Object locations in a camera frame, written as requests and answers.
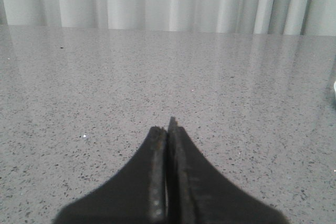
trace table surface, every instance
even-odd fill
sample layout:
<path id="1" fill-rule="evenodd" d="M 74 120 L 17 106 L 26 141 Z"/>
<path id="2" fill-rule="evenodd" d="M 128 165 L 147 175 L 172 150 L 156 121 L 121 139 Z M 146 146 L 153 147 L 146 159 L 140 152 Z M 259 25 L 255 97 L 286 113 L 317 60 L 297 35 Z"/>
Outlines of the table surface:
<path id="1" fill-rule="evenodd" d="M 292 223 L 336 219 L 336 37 L 0 26 L 0 223 L 50 223 L 170 116 Z"/>

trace black rubber tip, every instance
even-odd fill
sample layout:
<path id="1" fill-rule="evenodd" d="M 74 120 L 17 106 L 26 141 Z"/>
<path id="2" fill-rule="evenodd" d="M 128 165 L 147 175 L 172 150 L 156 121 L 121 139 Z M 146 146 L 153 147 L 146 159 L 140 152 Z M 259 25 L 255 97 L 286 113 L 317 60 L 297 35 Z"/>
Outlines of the black rubber tip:
<path id="1" fill-rule="evenodd" d="M 168 128 L 169 223 L 287 224 L 284 216 L 226 179 L 171 118 Z"/>
<path id="2" fill-rule="evenodd" d="M 97 190 L 65 207 L 55 224 L 165 223 L 166 131 L 152 127 L 136 154 Z"/>

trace speckled countertop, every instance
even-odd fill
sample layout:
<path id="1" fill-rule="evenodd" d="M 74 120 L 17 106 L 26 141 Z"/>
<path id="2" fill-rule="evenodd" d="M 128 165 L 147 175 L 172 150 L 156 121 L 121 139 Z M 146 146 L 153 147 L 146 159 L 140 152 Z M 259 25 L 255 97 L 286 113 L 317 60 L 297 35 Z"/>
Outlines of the speckled countertop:
<path id="1" fill-rule="evenodd" d="M 171 115 L 292 223 L 336 220 L 336 37 L 0 26 L 0 223 L 51 223 Z"/>

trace pliers jaw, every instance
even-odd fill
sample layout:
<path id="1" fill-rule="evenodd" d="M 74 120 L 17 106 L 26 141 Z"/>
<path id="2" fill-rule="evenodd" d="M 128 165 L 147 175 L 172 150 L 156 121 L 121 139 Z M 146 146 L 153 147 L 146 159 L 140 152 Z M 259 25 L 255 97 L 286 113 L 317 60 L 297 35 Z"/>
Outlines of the pliers jaw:
<path id="1" fill-rule="evenodd" d="M 241 191 L 171 118 L 152 127 L 114 177 L 65 207 L 55 224 L 288 224 L 278 211 Z"/>

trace white curtain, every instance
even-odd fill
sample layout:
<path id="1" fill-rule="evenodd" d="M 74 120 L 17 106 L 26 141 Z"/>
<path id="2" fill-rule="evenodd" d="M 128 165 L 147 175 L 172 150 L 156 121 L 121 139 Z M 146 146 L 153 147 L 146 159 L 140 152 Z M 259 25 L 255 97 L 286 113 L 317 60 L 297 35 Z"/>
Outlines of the white curtain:
<path id="1" fill-rule="evenodd" d="M 0 0 L 0 23 L 336 36 L 336 0 Z"/>

